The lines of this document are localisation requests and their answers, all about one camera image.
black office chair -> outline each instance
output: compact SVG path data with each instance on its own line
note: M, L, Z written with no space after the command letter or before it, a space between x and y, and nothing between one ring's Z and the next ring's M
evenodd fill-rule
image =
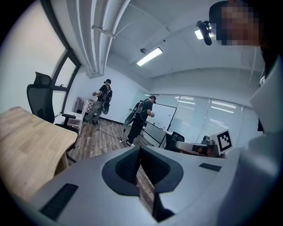
M173 132L172 135L166 134L166 146L164 149L174 152L180 152L180 150L175 146L177 141L184 142L185 138L176 132Z
M30 104L31 112L39 118L42 118L45 121L53 123L55 121L53 105L52 105L52 96L53 89L52 79L48 75L44 75L42 73L36 72L36 77L34 80L34 84L27 86L27 99ZM64 124L55 124L62 128L71 130L77 134L79 134L79 130L73 128L71 126L67 126L69 118L75 119L74 115L62 114L65 117ZM74 143L67 151L75 148L76 143ZM72 162L76 162L75 159L67 155L67 158Z

window frame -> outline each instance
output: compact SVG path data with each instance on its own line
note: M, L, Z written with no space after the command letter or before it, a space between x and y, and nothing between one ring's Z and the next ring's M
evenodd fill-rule
M55 33L57 34L58 38L62 42L63 46L66 48L66 51L64 52L64 54L62 55L61 59L59 60L57 66L56 66L55 72L54 72L53 77L52 77L52 86L51 86L53 91L65 91L66 92L66 95L65 95L65 98L64 98L64 102L63 102L63 106L62 106L62 109L61 109L61 114L63 114L63 112L65 110L65 105L66 105L66 102L67 102L69 91L71 89L71 86L72 86L72 83L73 83L73 81L75 79L75 76L76 76L76 74L78 73L78 71L79 71L79 69L81 67L81 63L78 60L78 58L76 57L73 49L71 48L71 46L67 42L66 37L63 34L63 31L62 31L62 29L61 29L61 27L60 27L60 25L59 25L59 23L57 21L57 18L55 16L54 10L52 8L51 1L50 0L40 0L40 2L41 2L42 8L43 8L43 10L44 10L44 12L45 12L45 14L46 14L46 16L47 16L51 26L53 27ZM55 85L56 80L57 80L57 78L59 76L59 73L60 73L64 63L66 62L66 60L68 58L76 66L75 70L72 73L71 79L70 79L70 81L68 83L68 87L56 86Z

person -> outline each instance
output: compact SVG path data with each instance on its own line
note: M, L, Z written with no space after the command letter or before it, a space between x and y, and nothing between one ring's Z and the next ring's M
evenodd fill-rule
M94 119L92 120L92 123L98 124L98 119L102 113L102 109L103 109L103 96L107 95L107 92L111 90L110 84L111 84L111 80L107 79L105 82L105 85L103 85L100 89L99 89L99 93L94 93L94 96L98 96L97 101L95 102L94 106L92 107L92 109L89 111L88 115L84 118L84 121L88 122L91 120L92 116L97 113L97 115L94 117Z
M150 96L148 99L143 101L143 107L141 110L141 113L136 113L136 117L133 121L132 128L130 130L130 133L128 135L127 144L130 146L133 145L134 139L141 133L142 127L145 124L146 118L148 116L154 117L154 114L152 114L152 105L155 102L156 97Z
M279 9L257 0L223 1L210 8L210 23L221 34L222 43L260 47L265 65L259 86L264 84L278 56L282 57L281 36L276 32L281 21ZM257 130L264 132L260 121Z

armrest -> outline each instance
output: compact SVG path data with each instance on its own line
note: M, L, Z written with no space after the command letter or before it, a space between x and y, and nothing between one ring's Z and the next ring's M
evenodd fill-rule
M76 116L74 116L74 115L68 115L68 114L62 114L62 116L63 117L66 117L66 118L72 118L72 119L75 119L76 118Z
M69 115L69 114L62 114L62 116L64 116L64 117L66 117L65 118L65 121L64 121L64 125L67 125L68 124L68 120L69 120L69 118L72 118L72 119L75 119L76 118L76 116L74 116L74 115Z

floor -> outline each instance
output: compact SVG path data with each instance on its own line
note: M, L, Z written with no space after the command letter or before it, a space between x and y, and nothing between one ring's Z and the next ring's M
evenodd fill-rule
M70 124L78 125L78 121L70 121ZM71 150L68 154L75 160L81 160L84 158L94 157L100 154L105 154L111 151L115 151L124 147L129 147L125 142L119 143L121 137L123 137L124 126L114 122L106 120L99 120L98 125L93 125L92 122L84 122L82 130L78 140L76 142L76 148ZM130 129L127 128L124 134L124 139L127 139ZM151 145L145 138L138 136L134 140L135 145ZM140 201L145 208L152 213L153 210L153 198L154 188L150 181L145 176L145 173L140 167L138 173L138 184L140 188Z

